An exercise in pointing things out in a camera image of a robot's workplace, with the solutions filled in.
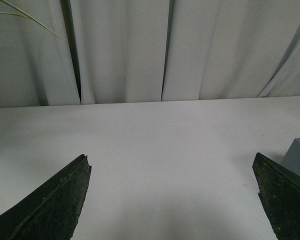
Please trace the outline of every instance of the white table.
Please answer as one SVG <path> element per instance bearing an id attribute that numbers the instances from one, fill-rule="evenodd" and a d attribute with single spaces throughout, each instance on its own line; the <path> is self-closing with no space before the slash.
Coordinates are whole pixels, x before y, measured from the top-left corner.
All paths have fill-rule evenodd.
<path id="1" fill-rule="evenodd" d="M 0 214 L 79 154 L 75 240 L 276 240 L 252 170 L 300 138 L 300 97 L 0 109 Z"/>

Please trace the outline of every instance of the plant leaf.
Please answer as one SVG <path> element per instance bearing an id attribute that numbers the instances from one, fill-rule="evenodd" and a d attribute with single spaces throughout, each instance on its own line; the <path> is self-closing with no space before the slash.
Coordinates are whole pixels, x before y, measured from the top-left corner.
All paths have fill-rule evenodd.
<path id="1" fill-rule="evenodd" d="M 13 13 L 13 12 L 2 12 L 2 11 L 0 11 L 0 14 L 13 15 L 13 16 L 22 17 L 22 18 L 25 18 L 25 19 L 30 19 L 30 18 L 28 18 L 27 16 L 23 16 L 23 15 L 21 15 L 21 14 Z"/>
<path id="2" fill-rule="evenodd" d="M 45 26 L 43 23 L 39 22 L 37 19 L 35 19 L 33 16 L 29 15 L 28 13 L 26 13 L 25 11 L 23 11 L 22 9 L 18 8 L 17 6 L 13 5 L 10 2 L 7 2 L 6 0 L 0 0 L 0 2 L 8 5 L 9 7 L 17 10 L 19 13 L 22 13 L 23 15 L 25 15 L 27 18 L 31 19 L 32 21 L 36 22 L 37 24 L 39 24 L 40 26 L 42 26 L 43 28 L 45 28 L 46 30 L 48 30 L 49 32 L 51 32 L 52 34 L 54 34 L 55 36 L 57 36 L 59 39 L 61 39 L 62 41 L 64 41 L 60 36 L 58 36 L 55 32 L 53 32 L 51 29 L 49 29 L 47 26 Z"/>

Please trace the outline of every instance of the white surface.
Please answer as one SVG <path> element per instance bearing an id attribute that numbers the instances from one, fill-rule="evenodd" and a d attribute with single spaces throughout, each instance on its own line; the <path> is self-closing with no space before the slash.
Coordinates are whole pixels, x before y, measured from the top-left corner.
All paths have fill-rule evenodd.
<path id="1" fill-rule="evenodd" d="M 276 240 L 252 164 L 294 138 L 300 97 L 1 108 L 0 214 L 84 153 L 75 240 Z"/>

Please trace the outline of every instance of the curtain fold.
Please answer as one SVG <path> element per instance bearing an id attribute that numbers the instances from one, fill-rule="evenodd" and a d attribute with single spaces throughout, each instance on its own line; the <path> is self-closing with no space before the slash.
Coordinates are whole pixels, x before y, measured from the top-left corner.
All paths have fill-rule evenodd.
<path id="1" fill-rule="evenodd" d="M 300 0 L 180 1 L 173 16 L 162 100 L 255 98 L 300 25 Z"/>
<path id="2" fill-rule="evenodd" d="M 169 1 L 71 0 L 82 103 L 161 100 Z"/>
<path id="3" fill-rule="evenodd" d="M 58 0 L 10 2 L 64 41 L 18 16 L 0 15 L 0 107 L 80 104 Z M 0 12 L 16 12 L 0 2 Z"/>
<path id="4" fill-rule="evenodd" d="M 60 0 L 10 1 L 67 39 Z M 175 0 L 167 39 L 171 1 L 70 0 L 82 104 L 300 95 L 300 0 Z M 69 45 L 0 15 L 0 107 L 74 104 Z"/>
<path id="5" fill-rule="evenodd" d="M 300 96 L 300 26 L 282 61 L 258 97 Z"/>

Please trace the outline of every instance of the gray cube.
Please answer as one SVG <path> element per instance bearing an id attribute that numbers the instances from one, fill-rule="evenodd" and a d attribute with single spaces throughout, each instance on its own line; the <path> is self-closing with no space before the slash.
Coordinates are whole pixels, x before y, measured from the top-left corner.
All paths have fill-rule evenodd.
<path id="1" fill-rule="evenodd" d="M 300 176 L 300 138 L 295 138 L 281 165 Z"/>

